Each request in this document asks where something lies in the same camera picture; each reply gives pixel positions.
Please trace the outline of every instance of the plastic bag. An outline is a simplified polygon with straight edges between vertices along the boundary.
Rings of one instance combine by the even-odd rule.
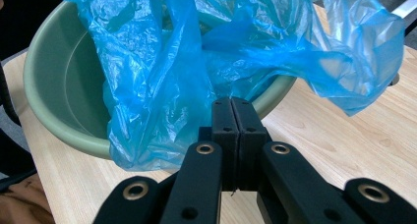
[[[377,0],[69,0],[97,48],[110,154],[126,170],[181,165],[219,97],[248,100],[276,75],[303,78],[353,115],[399,69],[402,20]]]

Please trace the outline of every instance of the blue plastic bag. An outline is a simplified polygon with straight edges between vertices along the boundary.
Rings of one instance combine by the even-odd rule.
[[[252,100],[276,75],[353,115],[399,69],[402,20],[378,0],[69,0],[96,45],[110,154],[126,170],[178,168],[210,104]]]

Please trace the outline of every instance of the green plastic basin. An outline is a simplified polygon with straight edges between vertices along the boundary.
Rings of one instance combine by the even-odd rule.
[[[294,84],[278,76],[254,106],[265,117]],[[104,74],[95,47],[78,18],[77,7],[63,2],[44,21],[28,51],[24,84],[30,108],[55,137],[84,153],[109,158],[102,100]]]

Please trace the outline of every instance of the wooden table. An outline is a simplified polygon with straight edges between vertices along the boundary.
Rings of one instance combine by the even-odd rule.
[[[157,181],[169,174],[125,172],[112,161],[78,152],[52,136],[33,115],[22,83],[23,54],[4,68],[37,171],[57,223],[90,223],[122,180]],[[263,119],[274,140],[295,145],[331,184],[367,177],[417,206],[417,51],[405,47],[400,81],[349,118],[298,80]],[[256,194],[223,194],[221,223],[262,223]]]

